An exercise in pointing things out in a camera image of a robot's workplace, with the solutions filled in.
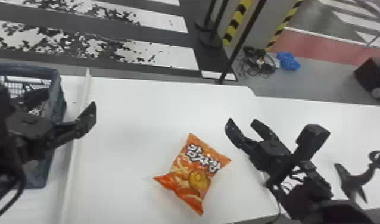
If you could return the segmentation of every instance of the blue object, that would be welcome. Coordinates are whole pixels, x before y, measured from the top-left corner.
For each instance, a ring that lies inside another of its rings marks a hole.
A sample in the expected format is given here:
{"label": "blue object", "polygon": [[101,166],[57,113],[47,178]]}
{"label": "blue object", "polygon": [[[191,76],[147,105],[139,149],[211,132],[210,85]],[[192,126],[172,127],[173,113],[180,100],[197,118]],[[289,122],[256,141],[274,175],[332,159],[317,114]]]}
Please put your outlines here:
{"label": "blue object", "polygon": [[292,53],[281,52],[276,55],[276,58],[281,61],[281,68],[290,71],[296,71],[300,68],[300,63],[298,63]]}

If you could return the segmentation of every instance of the orange snack bag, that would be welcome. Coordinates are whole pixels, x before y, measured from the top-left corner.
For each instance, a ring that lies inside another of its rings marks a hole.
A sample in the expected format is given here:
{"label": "orange snack bag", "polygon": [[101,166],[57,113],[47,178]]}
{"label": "orange snack bag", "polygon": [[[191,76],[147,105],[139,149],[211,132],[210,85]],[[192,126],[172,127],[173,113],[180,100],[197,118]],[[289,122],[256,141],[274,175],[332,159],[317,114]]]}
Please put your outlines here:
{"label": "orange snack bag", "polygon": [[201,203],[211,185],[212,177],[230,162],[229,158],[217,153],[190,133],[169,173],[154,179],[164,188],[174,191],[176,196],[201,216],[204,213]]}

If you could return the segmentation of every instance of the white tabletop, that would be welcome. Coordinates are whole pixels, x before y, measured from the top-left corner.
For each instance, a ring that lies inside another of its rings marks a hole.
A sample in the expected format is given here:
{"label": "white tabletop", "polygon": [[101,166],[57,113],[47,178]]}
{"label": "white tabletop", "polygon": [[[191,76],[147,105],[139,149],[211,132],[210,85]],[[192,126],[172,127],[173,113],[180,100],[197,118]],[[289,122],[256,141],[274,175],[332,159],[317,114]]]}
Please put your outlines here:
{"label": "white tabletop", "polygon": [[[224,132],[233,118],[250,138],[254,118],[270,126],[291,150],[308,123],[332,132],[313,162],[345,198],[333,164],[351,173],[367,168],[367,154],[380,150],[380,107],[255,97],[246,87],[93,78],[88,101],[98,123],[83,138],[71,164],[67,223],[230,223],[276,214],[261,175]],[[194,133],[232,162],[214,177],[199,217],[152,177],[168,172]],[[380,172],[365,186],[369,204],[380,207]]]}
{"label": "white tabletop", "polygon": [[[63,90],[67,101],[65,120],[73,120],[80,113],[84,84],[83,77],[69,76],[63,78]],[[0,217],[0,223],[57,223],[60,219],[60,210],[63,202],[71,144],[56,149],[49,171],[47,185],[44,189],[31,189],[23,192],[19,200]],[[0,201],[0,208],[15,195],[11,191]]]}

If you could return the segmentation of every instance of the black and yellow striped pole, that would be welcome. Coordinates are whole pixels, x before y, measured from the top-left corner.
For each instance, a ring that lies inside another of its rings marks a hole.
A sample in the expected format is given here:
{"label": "black and yellow striped pole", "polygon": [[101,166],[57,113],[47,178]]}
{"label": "black and yellow striped pole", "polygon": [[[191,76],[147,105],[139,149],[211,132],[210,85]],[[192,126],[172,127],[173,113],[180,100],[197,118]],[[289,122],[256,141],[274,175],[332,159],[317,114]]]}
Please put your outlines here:
{"label": "black and yellow striped pole", "polygon": [[275,34],[273,37],[269,40],[268,45],[265,48],[266,52],[269,52],[272,49],[272,46],[275,44],[276,40],[279,38],[287,24],[289,23],[290,19],[293,18],[294,14],[297,12],[298,8],[300,7],[301,3],[303,3],[304,0],[296,0],[294,6],[289,10],[286,14],[286,18],[283,20],[283,22],[279,25],[279,27],[276,29]]}
{"label": "black and yellow striped pole", "polygon": [[233,38],[236,36],[237,29],[243,22],[245,12],[250,8],[252,1],[253,0],[240,0],[231,23],[229,23],[229,27],[223,36],[222,42],[224,46],[229,46]]}
{"label": "black and yellow striped pole", "polygon": [[219,49],[222,47],[222,40],[218,35],[218,27],[222,21],[223,14],[225,13],[226,7],[228,6],[229,0],[223,0],[220,6],[218,15],[216,17],[214,27],[210,32],[202,32],[198,34],[198,40],[201,44],[210,49]]}
{"label": "black and yellow striped pole", "polygon": [[225,69],[223,70],[222,74],[219,77],[219,80],[216,83],[223,84],[223,81],[225,80],[225,77],[228,74],[229,70],[231,69],[233,62],[238,56],[247,36],[250,34],[250,31],[253,28],[254,23],[256,23],[258,17],[260,16],[262,9],[265,6],[266,1],[267,0],[258,1],[257,7],[255,8],[253,14],[251,15],[249,22],[245,26],[243,34],[240,36],[239,42],[237,43],[235,49],[233,50],[232,55],[229,59],[229,62],[226,64]]}

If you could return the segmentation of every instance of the black stand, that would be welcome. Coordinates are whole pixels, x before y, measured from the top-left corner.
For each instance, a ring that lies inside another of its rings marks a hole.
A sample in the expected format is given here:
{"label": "black stand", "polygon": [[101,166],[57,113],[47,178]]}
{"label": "black stand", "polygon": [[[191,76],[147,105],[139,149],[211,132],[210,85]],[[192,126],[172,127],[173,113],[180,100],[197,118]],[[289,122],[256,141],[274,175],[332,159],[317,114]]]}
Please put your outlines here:
{"label": "black stand", "polygon": [[198,39],[204,47],[210,49],[219,49],[222,47],[222,40],[218,36],[217,31],[220,21],[222,20],[223,13],[225,12],[226,7],[228,6],[228,2],[229,0],[223,0],[212,30],[210,32],[203,32],[198,35]]}
{"label": "black stand", "polygon": [[367,171],[357,176],[352,176],[343,165],[338,163],[335,164],[336,171],[341,180],[341,189],[352,201],[355,201],[356,194],[358,194],[367,203],[362,186],[367,184],[373,178],[376,169],[380,169],[380,151],[371,152],[369,158],[372,160],[372,163],[369,164]]}
{"label": "black stand", "polygon": [[213,25],[211,23],[211,14],[212,11],[214,10],[216,0],[211,0],[210,7],[208,8],[208,11],[205,15],[205,18],[202,19],[201,17],[197,17],[194,19],[194,26],[199,30],[199,31],[211,31],[213,28]]}
{"label": "black stand", "polygon": [[380,58],[368,58],[354,74],[362,87],[380,100]]}
{"label": "black stand", "polygon": [[258,16],[260,15],[265,3],[267,0],[260,0],[258,2],[257,8],[254,10],[253,15],[250,18],[250,21],[248,22],[247,26],[244,29],[243,34],[240,37],[239,42],[237,43],[237,46],[235,47],[235,50],[233,51],[229,62],[227,63],[224,71],[220,75],[220,78],[218,81],[216,81],[217,84],[223,84],[223,81],[225,80],[226,75],[228,74],[229,70],[232,67],[233,62],[235,61],[237,55],[239,54],[241,47],[243,46],[248,34],[250,33],[251,29],[254,26],[254,23],[257,21]]}

